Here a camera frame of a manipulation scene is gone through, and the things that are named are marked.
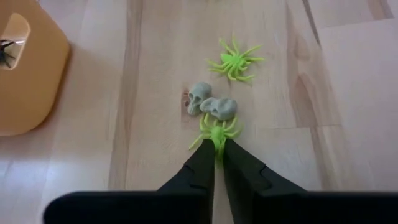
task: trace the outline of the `gray skull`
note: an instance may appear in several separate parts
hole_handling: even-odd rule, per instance
[[[200,105],[211,96],[211,86],[205,82],[195,84],[189,91],[188,114],[196,116],[200,114]]]
[[[204,113],[210,113],[220,121],[227,121],[234,117],[238,104],[235,100],[223,98],[216,99],[210,97],[200,105],[200,110]]]

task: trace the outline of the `wooden floor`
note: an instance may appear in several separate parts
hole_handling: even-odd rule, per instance
[[[39,128],[0,138],[0,219],[76,190],[152,190],[199,135],[183,92],[238,102],[236,142],[309,190],[398,190],[396,0],[40,0],[72,45]],[[220,37],[263,44],[252,86],[207,72]],[[232,223],[216,170],[214,223]]]

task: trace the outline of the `toy spider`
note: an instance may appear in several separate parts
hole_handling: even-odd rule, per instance
[[[7,60],[8,60],[8,58],[15,60],[15,58],[12,55],[10,55],[9,53],[7,53],[5,50],[6,50],[6,47],[14,44],[14,41],[11,41],[11,42],[3,45],[4,42],[8,42],[8,40],[0,40],[0,64],[5,63],[8,68],[11,68],[11,66]]]
[[[192,143],[189,149],[191,150],[201,139],[211,139],[216,149],[216,160],[222,163],[225,141],[227,139],[234,139],[238,137],[241,134],[243,127],[241,127],[235,132],[232,132],[235,127],[237,117],[234,117],[232,123],[228,127],[226,127],[226,121],[223,121],[222,125],[218,126],[217,123],[219,121],[217,119],[215,119],[213,125],[210,126],[208,119],[209,119],[208,113],[203,115],[203,117],[201,118],[200,131],[202,131],[202,134],[199,135],[198,138],[196,138],[196,140]]]
[[[242,73],[248,69],[248,65],[252,62],[263,61],[263,58],[252,58],[248,57],[248,54],[257,50],[262,45],[255,46],[245,53],[240,54],[238,50],[238,46],[236,45],[234,37],[232,37],[232,45],[234,46],[234,50],[232,50],[223,39],[220,39],[220,44],[227,50],[228,54],[221,54],[222,65],[218,65],[216,62],[212,60],[207,60],[207,62],[214,66],[214,68],[209,69],[212,72],[218,72],[220,74],[227,74],[230,80],[239,80],[242,82],[248,82],[254,75],[250,76],[242,76]]]

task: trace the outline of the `orange plastic container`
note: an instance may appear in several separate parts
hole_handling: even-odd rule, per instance
[[[14,41],[0,65],[0,136],[38,126],[54,104],[69,53],[67,37],[36,0],[0,1],[0,39]]]

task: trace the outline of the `green toy spider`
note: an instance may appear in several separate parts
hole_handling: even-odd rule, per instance
[[[227,50],[228,54],[221,54],[221,61],[223,62],[222,65],[218,65],[212,60],[207,60],[210,65],[214,66],[214,68],[209,69],[209,71],[227,74],[227,77],[234,81],[239,80],[242,82],[248,82],[252,79],[254,75],[244,77],[242,76],[242,73],[248,69],[248,65],[252,62],[260,62],[264,60],[263,58],[248,57],[248,54],[259,49],[262,45],[257,45],[247,50],[245,53],[240,54],[234,37],[232,37],[234,50],[232,50],[225,41],[223,41],[223,39],[220,39],[220,44]]]
[[[200,120],[200,131],[202,131],[202,134],[199,135],[199,137],[192,143],[192,145],[189,147],[189,150],[191,150],[198,143],[199,140],[211,139],[216,149],[216,161],[222,163],[225,141],[227,139],[234,139],[238,137],[243,129],[243,127],[241,127],[237,131],[232,132],[235,127],[236,121],[237,117],[234,117],[232,123],[228,127],[226,127],[226,121],[223,121],[222,125],[218,126],[217,123],[219,121],[215,119],[213,125],[210,126],[209,114],[207,113],[206,115],[203,115]]]

